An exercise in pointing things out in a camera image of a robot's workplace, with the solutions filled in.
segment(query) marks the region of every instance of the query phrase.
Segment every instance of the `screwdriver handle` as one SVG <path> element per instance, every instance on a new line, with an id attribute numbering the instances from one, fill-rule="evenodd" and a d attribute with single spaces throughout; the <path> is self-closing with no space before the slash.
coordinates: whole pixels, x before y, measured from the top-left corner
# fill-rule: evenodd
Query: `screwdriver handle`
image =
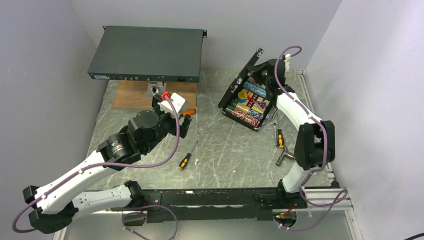
<path id="1" fill-rule="evenodd" d="M 277 145 L 279 148 L 284 148 L 283 131 L 281 128 L 277 129 Z"/>
<path id="2" fill-rule="evenodd" d="M 193 115 L 196 113 L 196 109 L 190 108 L 179 115 L 180 118 L 185 117 L 187 115 Z"/>
<path id="3" fill-rule="evenodd" d="M 185 155 L 184 159 L 181 160 L 181 162 L 178 165 L 179 169 L 183 170 L 187 166 L 187 163 L 189 162 L 189 159 L 191 156 L 192 156 L 191 153 L 187 153 L 187 155 Z"/>

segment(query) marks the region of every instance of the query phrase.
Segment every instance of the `black cable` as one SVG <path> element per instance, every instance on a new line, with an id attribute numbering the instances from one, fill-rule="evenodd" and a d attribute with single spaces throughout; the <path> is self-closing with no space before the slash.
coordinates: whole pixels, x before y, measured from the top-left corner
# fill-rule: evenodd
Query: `black cable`
<path id="1" fill-rule="evenodd" d="M 417 234 L 415 236 L 408 237 L 405 240 L 413 240 L 413 239 L 417 239 L 417 238 L 421 238 L 421 237 L 424 237 L 424 232 L 423 233 L 420 233 L 420 234 Z"/>
<path id="2" fill-rule="evenodd" d="M 283 218 L 274 217 L 274 219 L 286 228 L 291 228 L 296 223 L 296 219 L 286 218 L 286 216 L 284 216 Z"/>
<path id="3" fill-rule="evenodd" d="M 274 117 L 276 116 L 277 112 L 278 112 L 278 108 L 275 107 L 275 112 L 272 114 L 272 116 L 269 118 L 270 121 L 274 121 Z"/>

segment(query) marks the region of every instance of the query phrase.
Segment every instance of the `wire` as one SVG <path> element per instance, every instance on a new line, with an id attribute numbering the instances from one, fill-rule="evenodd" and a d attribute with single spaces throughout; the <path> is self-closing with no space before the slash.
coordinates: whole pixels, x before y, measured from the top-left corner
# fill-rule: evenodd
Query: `wire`
<path id="1" fill-rule="evenodd" d="M 176 140 L 175 140 L 175 145 L 170 153 L 170 155 L 163 161 L 158 162 L 158 163 L 154 163 L 154 164 L 147 164 L 147 165 L 131 165 L 131 164 L 125 164 L 125 163 L 117 163 L 117 162 L 102 162 L 102 163 L 95 163 L 95 164 L 91 164 L 88 166 L 85 166 L 83 168 L 81 168 L 82 171 L 86 171 L 88 169 L 92 169 L 95 167 L 100 167 L 100 166 L 115 166 L 115 167 L 124 167 L 124 168 L 136 168 L 136 169 L 146 169 L 146 168 L 154 168 L 154 167 L 158 167 L 160 165 L 163 165 L 165 163 L 167 163 L 175 154 L 175 152 L 177 151 L 177 147 L 178 144 L 180 142 L 180 121 L 179 121 L 179 116 L 178 116 L 178 112 L 175 110 L 175 107 L 172 103 L 172 101 L 169 99 L 168 96 L 165 96 L 165 100 L 169 103 L 169 105 L 172 108 L 172 112 L 173 112 L 173 116 L 175 118 L 175 124 L 176 124 Z M 42 200 L 42 197 L 47 197 L 48 195 L 50 195 L 52 192 L 54 192 L 55 190 L 57 190 L 58 188 L 60 188 L 63 184 L 67 183 L 69 180 L 71 180 L 72 178 L 74 178 L 75 176 L 77 176 L 79 174 L 79 171 L 76 171 L 74 173 L 72 173 L 71 175 L 69 175 L 68 177 L 66 177 L 65 179 L 63 179 L 61 182 L 59 182 L 57 185 L 55 185 L 54 187 L 52 187 L 50 190 L 46 191 L 42 196 L 39 196 L 38 198 L 34 199 L 33 201 L 31 201 L 26 207 L 24 207 L 17 215 L 16 217 L 13 219 L 12 222 L 12 229 L 13 231 L 15 231 L 16 233 L 29 233 L 29 232 L 33 232 L 36 229 L 35 228 L 30 228 L 30 229 L 19 229 L 17 227 L 17 222 L 19 220 L 19 218 L 22 216 L 22 214 L 24 214 L 25 211 L 27 211 L 29 208 L 31 208 L 33 205 L 35 205 L 36 203 L 38 203 L 39 201 Z"/>
<path id="2" fill-rule="evenodd" d="M 128 210 L 143 210 L 143 209 L 148 209 L 148 208 L 161 208 L 161 209 L 165 209 L 166 211 L 168 211 L 172 216 L 173 219 L 175 220 L 175 231 L 173 232 L 172 236 L 170 238 L 168 238 L 168 240 L 172 240 L 175 238 L 175 235 L 177 235 L 178 232 L 178 220 L 177 220 L 177 216 L 175 216 L 175 213 L 171 211 L 171 209 L 167 208 L 166 206 L 162 206 L 162 205 L 148 205 L 148 206 L 141 206 L 141 207 L 132 207 L 132 208 L 127 208 Z M 138 237 L 144 239 L 144 240 L 150 240 L 147 237 L 141 235 L 140 233 L 132 230 L 131 228 L 125 226 L 124 220 L 126 217 L 130 216 L 130 215 L 139 215 L 139 212 L 130 212 L 125 214 L 125 216 L 122 217 L 122 226 L 124 229 L 128 230 L 130 233 L 137 235 Z"/>
<path id="3" fill-rule="evenodd" d="M 347 189 L 343 189 L 342 191 L 340 191 L 338 194 L 337 194 L 337 196 L 335 196 L 335 199 L 334 199 L 334 201 L 333 201 L 333 203 L 334 202 L 336 202 L 336 200 L 340 197 L 340 195 L 342 195 L 342 193 L 343 192 L 346 192 L 346 194 L 347 194 Z M 330 210 L 334 207 L 334 205 L 335 205 L 335 203 L 334 204 L 332 204 L 328 209 L 327 209 L 327 211 L 325 211 L 325 213 L 324 213 L 324 215 L 322 215 L 322 217 L 317 221 L 317 222 L 315 222 L 313 225 L 311 225 L 311 226 L 309 226 L 309 227 L 305 227 L 305 228 L 290 228 L 290 227 L 286 227 L 286 226 L 283 226 L 282 224 L 280 224 L 280 223 L 278 223 L 275 219 L 274 219 L 274 222 L 278 225 L 278 227 L 279 228 L 284 228 L 284 229 L 286 229 L 286 230 L 288 230 L 288 231 L 294 231 L 294 232 L 303 232 L 303 231 L 308 231 L 308 230 L 311 230 L 311 229 L 313 229 L 313 228 L 315 228 L 316 226 L 318 226 L 320 223 L 322 223 L 323 222 L 323 220 L 327 217 L 327 215 L 329 214 L 329 212 L 330 212 Z"/>
<path id="4" fill-rule="evenodd" d="M 296 216 L 294 215 L 293 218 L 286 217 L 283 215 L 283 217 L 274 218 L 274 222 L 281 224 L 282 226 L 286 226 L 287 224 L 290 224 L 287 226 L 287 228 L 291 228 L 296 223 Z"/>
<path id="5" fill-rule="evenodd" d="M 414 240 L 414 239 L 421 238 L 421 237 L 424 237 L 424 232 L 423 233 L 420 233 L 420 234 L 417 234 L 417 235 L 414 235 L 414 236 L 411 236 L 411 237 L 408 237 L 405 240 Z"/>
<path id="6" fill-rule="evenodd" d="M 303 103 L 301 103 L 299 100 L 296 100 L 295 99 L 295 97 L 293 97 L 292 95 L 290 95 L 288 92 L 287 92 L 287 90 L 283 87 L 283 85 L 281 84 L 281 82 L 280 82 L 280 79 L 279 79 L 279 77 L 278 77 L 278 73 L 277 73 L 277 69 L 278 69 L 278 64 L 279 64 L 279 62 L 280 62 L 280 60 L 281 60 L 281 58 L 286 54 L 286 52 L 288 51 L 288 50 L 290 50 L 290 49 L 299 49 L 299 51 L 297 51 L 295 54 L 293 54 L 293 55 L 291 55 L 291 57 L 294 57 L 294 56 L 296 56 L 297 54 L 299 54 L 301 51 L 302 51 L 302 47 L 301 46 L 297 46 L 297 45 L 294 45 L 294 46 L 289 46 L 289 47 L 287 47 L 286 49 L 284 49 L 283 51 L 282 51 L 282 53 L 278 56 L 278 58 L 277 58 L 277 60 L 275 61 L 275 67 L 274 67 L 274 75 L 275 75 L 275 81 L 277 82 L 277 84 L 278 84 L 278 86 L 281 88 L 281 90 L 291 99 L 291 100 L 293 100 L 295 103 L 297 103 L 302 109 L 303 109 L 303 111 L 307 114 L 307 115 L 309 115 L 311 112 L 308 110 L 308 108 L 305 106 L 305 105 L 303 105 Z M 328 208 L 328 210 L 325 212 L 325 214 L 322 216 L 322 218 L 318 221 L 318 222 L 316 222 L 315 224 L 313 224 L 311 227 L 307 227 L 307 228 L 302 228 L 302 229 L 292 229 L 292 228 L 290 228 L 290 230 L 292 230 L 292 231 L 306 231 L 306 230 L 309 230 L 309 229 L 313 229 L 314 227 L 316 227 L 316 226 L 318 226 L 321 222 L 322 222 L 322 220 L 324 220 L 324 218 L 327 216 L 327 214 L 328 214 L 328 212 L 331 210 L 331 208 L 333 208 L 333 206 L 335 205 L 335 204 L 338 204 L 338 203 L 340 203 L 341 201 L 343 201 L 347 196 L 348 196 L 348 190 L 345 188 L 345 189 L 343 189 L 343 190 L 341 190 L 338 194 L 337 194 L 337 196 L 336 196 L 336 198 L 334 199 L 334 201 L 332 202 L 332 203 L 327 203 L 327 204 L 316 204 L 316 203 L 312 203 L 312 202 L 310 202 L 307 198 L 306 198 L 306 196 L 302 193 L 302 187 L 308 182 L 308 180 L 311 178 L 311 176 L 312 176 L 312 174 L 314 174 L 314 173 L 316 173 L 316 172 L 319 172 L 319 171 L 321 171 L 321 170 L 323 170 L 325 167 L 326 167 L 326 165 L 327 165 L 327 154 L 328 154 L 328 139 L 327 139 L 327 131 L 326 131 L 326 128 L 323 126 L 323 124 L 320 122 L 320 121 L 318 121 L 317 119 L 315 119 L 315 117 L 313 117 L 313 116 L 311 116 L 310 117 L 310 119 L 312 120 L 312 121 L 314 121 L 318 126 L 319 126 L 319 128 L 321 129 L 321 131 L 322 131 L 322 135 L 323 135 L 323 143 L 324 143 L 324 152 L 323 152 L 323 154 L 322 154 L 322 166 L 320 167 L 320 168 L 317 168 L 317 169 L 313 169 L 311 172 L 310 172 L 310 174 L 308 174 L 308 176 L 307 177 L 305 177 L 305 179 L 302 181 L 302 183 L 300 184 L 300 188 L 299 188 L 299 193 L 300 193 L 300 196 L 307 202 L 307 203 L 309 203 L 310 205 L 312 205 L 312 206 L 315 206 L 315 207 L 328 207 L 329 206 L 329 208 Z"/>
<path id="7" fill-rule="evenodd" d="M 275 112 L 272 114 L 272 116 L 269 118 L 269 120 L 270 121 L 273 121 L 274 120 L 274 117 L 276 116 L 276 114 L 277 114 L 277 112 L 278 112 L 278 108 L 277 107 L 275 107 L 276 109 L 275 109 Z"/>
<path id="8" fill-rule="evenodd" d="M 293 204 L 291 205 L 291 207 L 288 209 L 288 211 L 284 211 L 282 213 L 280 213 L 280 215 L 287 215 L 289 214 L 294 208 L 295 208 L 295 203 L 293 202 Z"/>

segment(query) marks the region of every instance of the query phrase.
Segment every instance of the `colorful item in box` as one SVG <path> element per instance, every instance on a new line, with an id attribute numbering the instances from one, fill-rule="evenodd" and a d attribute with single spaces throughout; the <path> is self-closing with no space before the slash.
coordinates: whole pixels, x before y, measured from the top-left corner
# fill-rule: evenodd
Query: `colorful item in box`
<path id="1" fill-rule="evenodd" d="M 262 89 L 258 86 L 253 85 L 250 82 L 245 81 L 243 84 L 243 87 L 249 91 L 251 91 L 254 94 L 257 94 L 259 96 L 261 96 L 262 98 L 266 98 L 267 97 L 267 91 L 265 91 L 265 89 Z"/>
<path id="2" fill-rule="evenodd" d="M 237 100 L 231 100 L 229 105 L 231 107 L 237 109 L 238 111 L 245 113 L 245 114 L 247 114 L 249 112 L 249 110 L 251 109 L 247 105 L 243 104 L 242 102 L 238 102 Z"/>
<path id="3" fill-rule="evenodd" d="M 247 99 L 248 99 L 248 95 L 244 91 L 241 91 L 237 94 L 237 100 L 240 103 L 246 102 Z"/>
<path id="4" fill-rule="evenodd" d="M 241 111 L 241 112 L 249 115 L 249 116 L 252 116 L 252 117 L 258 119 L 259 121 L 262 120 L 262 118 L 264 117 L 264 115 L 262 113 L 254 110 L 251 107 L 248 107 L 247 105 L 245 105 L 245 104 L 243 104 L 241 102 L 238 102 L 236 100 L 232 100 L 229 103 L 229 105 L 232 106 L 233 108 L 235 108 L 235 109 L 237 109 L 237 110 L 239 110 L 239 111 Z"/>
<path id="5" fill-rule="evenodd" d="M 257 83 L 254 79 L 253 79 L 253 77 L 248 77 L 247 78 L 247 82 L 248 83 L 251 83 L 251 84 L 253 84 L 253 85 L 255 85 L 256 87 L 260 87 L 261 89 L 265 89 L 265 86 L 262 84 L 262 85 L 259 85 L 259 83 Z"/>
<path id="6" fill-rule="evenodd" d="M 248 123 L 248 124 L 252 125 L 252 126 L 253 126 L 253 127 L 255 127 L 255 128 L 259 126 L 259 123 L 260 123 L 260 121 L 259 121 L 259 120 L 257 120 L 256 118 L 254 118 L 254 117 L 252 117 L 252 116 L 247 115 L 246 113 L 244 113 L 244 112 L 242 112 L 242 111 L 237 110 L 237 109 L 236 109 L 236 108 L 234 108 L 233 106 L 228 105 L 228 106 L 225 108 L 225 111 L 226 111 L 227 113 L 229 113 L 229 114 L 233 115 L 234 117 L 236 117 L 236 118 L 238 118 L 238 119 L 241 119 L 241 120 L 245 121 L 246 123 Z"/>
<path id="7" fill-rule="evenodd" d="M 247 94 L 247 101 L 243 102 L 242 104 L 248 106 L 249 108 L 252 108 L 253 110 L 261 114 L 264 114 L 265 110 L 270 105 L 270 101 L 258 96 L 257 94 L 254 94 L 253 92 L 247 89 L 243 89 L 241 91 Z"/>

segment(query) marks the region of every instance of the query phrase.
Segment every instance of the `t-handle wrench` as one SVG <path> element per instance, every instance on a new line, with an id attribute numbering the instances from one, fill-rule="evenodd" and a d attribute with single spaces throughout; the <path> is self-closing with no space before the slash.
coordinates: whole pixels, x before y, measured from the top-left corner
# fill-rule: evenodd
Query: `t-handle wrench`
<path id="1" fill-rule="evenodd" d="M 287 149 L 287 146 L 286 145 L 284 145 L 284 148 L 282 149 L 282 153 L 279 156 L 279 158 L 278 158 L 278 160 L 277 160 L 277 162 L 275 164 L 277 166 L 280 166 L 281 163 L 283 162 L 283 159 L 285 157 L 287 157 L 287 158 L 289 158 L 291 160 L 293 160 L 295 158 L 295 155 L 293 153 L 289 152 L 289 150 Z"/>

